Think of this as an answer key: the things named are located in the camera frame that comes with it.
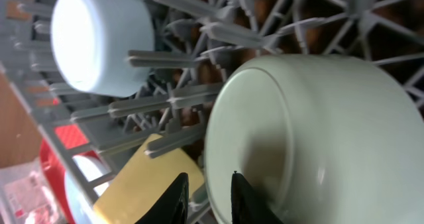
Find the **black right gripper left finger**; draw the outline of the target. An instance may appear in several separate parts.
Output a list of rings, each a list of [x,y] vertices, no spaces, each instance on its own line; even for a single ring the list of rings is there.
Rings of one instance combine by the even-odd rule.
[[[188,174],[182,172],[136,224],[186,224],[188,201]]]

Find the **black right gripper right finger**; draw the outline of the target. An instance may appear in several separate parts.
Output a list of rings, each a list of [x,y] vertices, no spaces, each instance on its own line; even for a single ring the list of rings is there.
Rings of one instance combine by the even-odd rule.
[[[238,172],[231,180],[231,216],[232,224],[283,224]]]

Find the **yellow plastic cup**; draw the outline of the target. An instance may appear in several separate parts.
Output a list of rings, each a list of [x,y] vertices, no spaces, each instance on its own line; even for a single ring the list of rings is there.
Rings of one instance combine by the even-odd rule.
[[[180,148],[157,158],[145,155],[147,144],[161,137],[150,135],[95,202],[96,223],[136,223],[182,172],[188,174],[189,196],[204,184],[201,169]]]

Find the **green rice bowl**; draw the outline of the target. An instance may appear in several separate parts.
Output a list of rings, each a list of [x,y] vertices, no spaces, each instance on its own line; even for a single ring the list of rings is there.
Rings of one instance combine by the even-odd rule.
[[[230,223],[242,174],[284,223],[422,223],[423,119],[358,58],[269,55],[239,67],[213,106],[206,187]]]

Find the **small teal bowl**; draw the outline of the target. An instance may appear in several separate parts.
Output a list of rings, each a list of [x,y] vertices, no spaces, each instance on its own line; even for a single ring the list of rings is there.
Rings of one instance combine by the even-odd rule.
[[[148,78],[148,68],[129,64],[129,51],[155,49],[154,28],[143,0],[57,0],[50,43],[68,85],[113,97],[135,94]]]

